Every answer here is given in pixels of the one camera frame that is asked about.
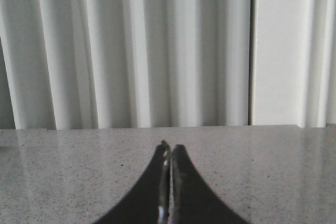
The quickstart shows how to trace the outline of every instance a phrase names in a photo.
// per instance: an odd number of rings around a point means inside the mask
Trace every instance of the black object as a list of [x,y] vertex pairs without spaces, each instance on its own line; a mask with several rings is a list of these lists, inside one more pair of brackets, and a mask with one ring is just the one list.
[[203,181],[184,145],[172,152],[174,224],[248,224],[229,209]]
[[162,141],[137,183],[96,224],[166,224],[170,192],[169,145]]

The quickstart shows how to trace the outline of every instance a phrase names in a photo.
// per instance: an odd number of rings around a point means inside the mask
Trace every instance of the white pipe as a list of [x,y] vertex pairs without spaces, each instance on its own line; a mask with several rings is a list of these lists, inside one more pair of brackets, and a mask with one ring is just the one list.
[[310,60],[312,55],[313,21],[316,0],[306,0],[306,16],[304,21],[302,86],[299,104],[298,126],[306,127],[308,108],[308,86],[310,76]]
[[330,82],[333,35],[335,31],[335,17],[336,17],[336,0],[327,0],[317,127],[325,127],[327,120],[328,91]]

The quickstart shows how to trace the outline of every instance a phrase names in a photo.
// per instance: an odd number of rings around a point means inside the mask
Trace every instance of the granite countertop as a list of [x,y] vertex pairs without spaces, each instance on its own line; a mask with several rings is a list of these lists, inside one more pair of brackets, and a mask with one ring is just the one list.
[[92,223],[165,139],[251,223],[336,223],[336,125],[0,130],[0,223]]

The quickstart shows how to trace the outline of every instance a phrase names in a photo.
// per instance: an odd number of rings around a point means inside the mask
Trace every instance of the white curtain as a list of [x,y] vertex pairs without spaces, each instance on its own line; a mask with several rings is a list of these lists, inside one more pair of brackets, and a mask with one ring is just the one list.
[[0,7],[0,128],[247,124],[250,0]]

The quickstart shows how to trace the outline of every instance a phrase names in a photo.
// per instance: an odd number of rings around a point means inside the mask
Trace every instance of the speckled gray surface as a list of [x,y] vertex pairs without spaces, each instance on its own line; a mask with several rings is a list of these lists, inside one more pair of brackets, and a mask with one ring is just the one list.
[[1,130],[0,223],[92,223],[165,139],[252,223],[336,223],[336,126]]

